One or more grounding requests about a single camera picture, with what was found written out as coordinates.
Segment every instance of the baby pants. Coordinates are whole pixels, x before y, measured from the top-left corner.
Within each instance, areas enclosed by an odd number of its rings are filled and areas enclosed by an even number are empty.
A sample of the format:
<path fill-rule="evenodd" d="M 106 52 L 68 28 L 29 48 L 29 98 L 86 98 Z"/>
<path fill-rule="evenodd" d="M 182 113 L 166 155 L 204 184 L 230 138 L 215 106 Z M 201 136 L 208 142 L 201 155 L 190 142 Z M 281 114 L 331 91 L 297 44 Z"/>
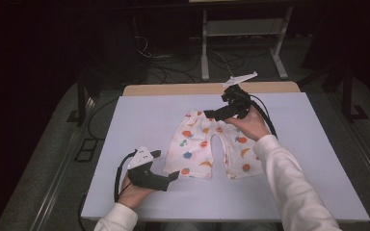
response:
<path fill-rule="evenodd" d="M 196 111 L 185 115 L 173 134 L 164 172 L 179 170 L 184 176 L 211 178 L 214 162 L 211 139 L 214 135 L 222 141 L 229 179 L 263 173 L 259 158 L 253 153 L 253 140 L 232 124 L 206 118 L 203 112 Z"/>

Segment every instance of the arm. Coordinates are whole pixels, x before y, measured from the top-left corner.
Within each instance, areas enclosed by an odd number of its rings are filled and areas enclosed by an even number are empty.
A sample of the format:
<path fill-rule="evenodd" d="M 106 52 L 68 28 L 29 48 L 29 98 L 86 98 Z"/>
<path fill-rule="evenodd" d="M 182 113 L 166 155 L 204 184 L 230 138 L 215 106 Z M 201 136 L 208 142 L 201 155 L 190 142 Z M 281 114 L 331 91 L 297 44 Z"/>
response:
<path fill-rule="evenodd" d="M 339 230 L 296 158 L 280 145 L 275 136 L 270 135 L 254 107 L 245 118 L 229 118 L 226 122 L 257 141 L 254 153 L 262 162 L 284 230 Z"/>
<path fill-rule="evenodd" d="M 138 216 L 133 211 L 141 202 L 155 190 L 139 188 L 131 184 L 128 176 L 125 176 L 122 182 L 122 192 L 119 194 L 119 201 L 106 217 L 100 219 L 95 226 L 95 231 L 126 231 L 133 230 Z"/>

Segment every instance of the metal stand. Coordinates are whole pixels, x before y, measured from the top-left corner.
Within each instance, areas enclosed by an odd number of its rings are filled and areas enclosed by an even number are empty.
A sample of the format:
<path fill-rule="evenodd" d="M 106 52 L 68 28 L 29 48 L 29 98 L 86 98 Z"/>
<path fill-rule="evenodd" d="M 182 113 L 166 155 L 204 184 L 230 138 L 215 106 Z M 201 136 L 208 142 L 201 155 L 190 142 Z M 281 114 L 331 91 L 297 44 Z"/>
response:
<path fill-rule="evenodd" d="M 354 105 L 357 110 L 357 114 L 353 115 L 351 113 L 351 101 L 353 93 L 353 75 L 351 74 L 350 67 L 345 66 L 343 92 L 342 92 L 342 113 L 351 123 L 354 123 L 354 119 L 366 119 L 368 115 L 362 110 L 359 105 Z"/>
<path fill-rule="evenodd" d="M 207 21 L 207 10 L 203 11 L 202 55 L 200 58 L 202 81 L 209 81 L 209 67 L 206 55 L 206 38 L 215 36 L 278 35 L 276 46 L 270 51 L 280 79 L 288 78 L 278 55 L 283 43 L 293 7 L 288 7 L 284 18 Z"/>
<path fill-rule="evenodd" d="M 77 104 L 78 112 L 71 112 L 68 116 L 67 122 L 77 122 L 77 126 L 80 127 L 83 120 L 86 118 L 86 95 L 81 76 L 77 78 Z"/>

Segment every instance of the dark background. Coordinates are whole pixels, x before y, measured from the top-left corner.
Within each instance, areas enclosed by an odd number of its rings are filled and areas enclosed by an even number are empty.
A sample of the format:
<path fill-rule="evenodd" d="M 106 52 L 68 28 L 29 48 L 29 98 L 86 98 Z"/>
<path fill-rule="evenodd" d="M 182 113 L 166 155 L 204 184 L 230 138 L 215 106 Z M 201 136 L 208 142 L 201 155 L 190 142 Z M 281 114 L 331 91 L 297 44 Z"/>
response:
<path fill-rule="evenodd" d="M 0 215 L 57 104 L 77 77 L 91 83 L 92 94 L 104 84 L 121 88 L 144 78 L 146 66 L 136 55 L 134 32 L 127 23 L 130 15 L 62 10 L 109 4 L 0 1 Z M 146 23 L 139 28 L 151 39 L 165 38 L 168 46 L 182 48 L 188 36 L 200 32 L 195 21 L 200 13 L 182 15 L 178 21 L 177 13 L 160 18 L 144 14 Z M 173 22 L 180 26 L 167 29 Z M 339 55 L 370 88 L 370 1 L 296 7 L 287 34 L 315 35 L 304 67 L 322 68 Z"/>

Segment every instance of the wooden table edge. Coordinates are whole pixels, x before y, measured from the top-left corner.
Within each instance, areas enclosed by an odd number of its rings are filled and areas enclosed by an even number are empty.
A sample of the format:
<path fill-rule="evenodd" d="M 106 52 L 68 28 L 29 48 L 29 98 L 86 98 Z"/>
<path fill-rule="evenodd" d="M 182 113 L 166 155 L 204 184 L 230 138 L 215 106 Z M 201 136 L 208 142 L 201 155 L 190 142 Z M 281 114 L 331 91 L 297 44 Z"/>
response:
<path fill-rule="evenodd" d="M 239 86 L 248 93 L 301 92 L 299 86 L 291 81 L 250 82 L 241 83 Z M 222 94 L 224 90 L 222 83 L 130 85 L 124 89 L 122 95 Z"/>

